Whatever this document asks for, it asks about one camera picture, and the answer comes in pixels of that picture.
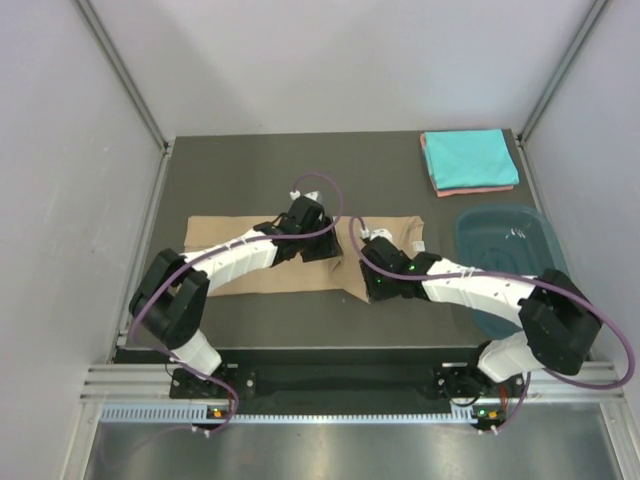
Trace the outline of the beige t shirt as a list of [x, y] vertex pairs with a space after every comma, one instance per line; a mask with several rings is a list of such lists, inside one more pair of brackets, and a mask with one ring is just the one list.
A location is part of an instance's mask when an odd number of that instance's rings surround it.
[[[267, 216], [192, 216], [188, 220], [184, 250], [197, 252], [241, 236]], [[275, 294], [343, 290], [367, 302], [365, 282], [358, 256], [351, 244], [347, 217], [339, 220], [336, 233], [343, 255], [327, 260], [303, 262], [300, 258], [243, 275], [208, 293], [210, 297], [241, 294]], [[366, 217], [370, 230], [386, 229], [394, 244], [412, 257], [425, 250], [424, 221], [418, 216]]]

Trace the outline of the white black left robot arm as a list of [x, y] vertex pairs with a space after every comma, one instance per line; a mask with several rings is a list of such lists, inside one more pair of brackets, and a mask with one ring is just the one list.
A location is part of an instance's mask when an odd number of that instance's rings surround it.
[[131, 337], [146, 329], [162, 353], [192, 374], [192, 384], [205, 396], [230, 389], [221, 355], [200, 328], [208, 296], [246, 275], [342, 254], [336, 221], [326, 213], [320, 193], [294, 191], [291, 199], [276, 219], [223, 244], [186, 253], [161, 251], [130, 300]]

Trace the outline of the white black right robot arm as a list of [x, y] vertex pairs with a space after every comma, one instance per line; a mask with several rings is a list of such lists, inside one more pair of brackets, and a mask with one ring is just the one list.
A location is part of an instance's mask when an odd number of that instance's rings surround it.
[[407, 256], [385, 236], [364, 241], [360, 267], [371, 301], [395, 297], [463, 306], [497, 316], [516, 331], [481, 344], [467, 367], [467, 384], [487, 396], [516, 375], [547, 369], [577, 375], [602, 322], [584, 306], [531, 278], [483, 276], [436, 254]]

